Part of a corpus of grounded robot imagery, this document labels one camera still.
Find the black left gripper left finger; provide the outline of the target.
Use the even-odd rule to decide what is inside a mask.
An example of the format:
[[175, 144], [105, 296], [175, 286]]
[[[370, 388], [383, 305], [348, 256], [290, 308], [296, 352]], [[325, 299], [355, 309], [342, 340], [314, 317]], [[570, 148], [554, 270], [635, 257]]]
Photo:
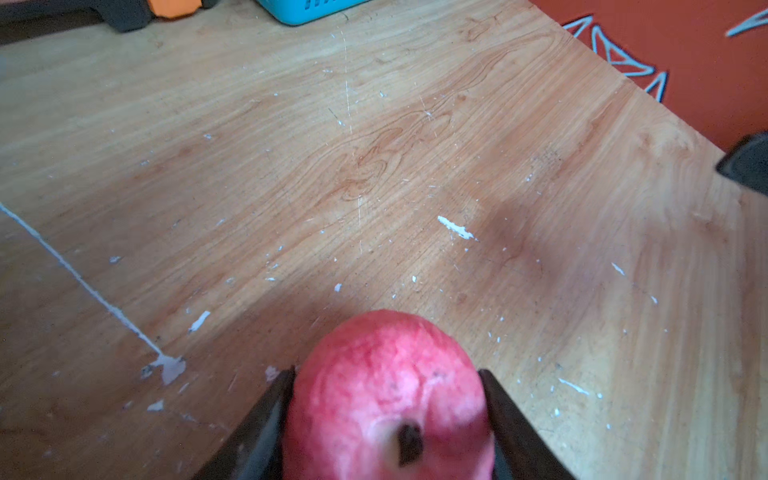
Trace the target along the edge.
[[193, 479], [281, 479], [281, 442], [295, 378], [294, 367], [282, 370]]

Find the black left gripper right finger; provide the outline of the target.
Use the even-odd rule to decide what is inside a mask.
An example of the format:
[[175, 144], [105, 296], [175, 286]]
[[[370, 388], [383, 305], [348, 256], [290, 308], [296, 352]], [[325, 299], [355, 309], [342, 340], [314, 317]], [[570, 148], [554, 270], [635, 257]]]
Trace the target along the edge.
[[487, 369], [478, 373], [494, 433], [492, 479], [574, 480], [493, 373]]

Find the netted apple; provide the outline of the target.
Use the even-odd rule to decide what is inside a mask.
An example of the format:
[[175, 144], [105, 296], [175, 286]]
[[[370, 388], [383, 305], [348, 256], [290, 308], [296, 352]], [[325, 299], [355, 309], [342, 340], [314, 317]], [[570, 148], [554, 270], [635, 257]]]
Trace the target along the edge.
[[494, 438], [481, 378], [426, 319], [356, 316], [300, 367], [282, 457], [285, 479], [489, 479]]

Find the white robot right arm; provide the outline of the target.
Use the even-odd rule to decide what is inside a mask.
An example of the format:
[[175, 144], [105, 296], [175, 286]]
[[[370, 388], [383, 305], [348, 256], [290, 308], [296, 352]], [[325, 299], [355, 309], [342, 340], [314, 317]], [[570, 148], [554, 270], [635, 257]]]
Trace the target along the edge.
[[767, 132], [753, 133], [743, 137], [716, 164], [715, 170], [725, 178], [767, 196]]

